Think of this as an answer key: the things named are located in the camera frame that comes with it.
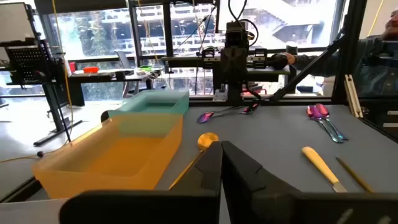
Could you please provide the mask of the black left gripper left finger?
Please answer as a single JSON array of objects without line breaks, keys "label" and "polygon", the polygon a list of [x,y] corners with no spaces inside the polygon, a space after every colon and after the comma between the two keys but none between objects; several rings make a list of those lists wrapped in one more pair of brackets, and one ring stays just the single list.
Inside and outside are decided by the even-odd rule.
[{"label": "black left gripper left finger", "polygon": [[218,223],[223,148],[213,142],[170,190],[91,190],[68,199],[60,223]]}]

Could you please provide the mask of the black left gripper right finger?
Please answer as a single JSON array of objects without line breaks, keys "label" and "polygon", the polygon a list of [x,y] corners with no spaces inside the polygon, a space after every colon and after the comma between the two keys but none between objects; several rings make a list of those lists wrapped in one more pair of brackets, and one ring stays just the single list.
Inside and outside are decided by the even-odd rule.
[{"label": "black left gripper right finger", "polygon": [[233,143],[221,146],[231,223],[397,223],[396,194],[301,192]]}]

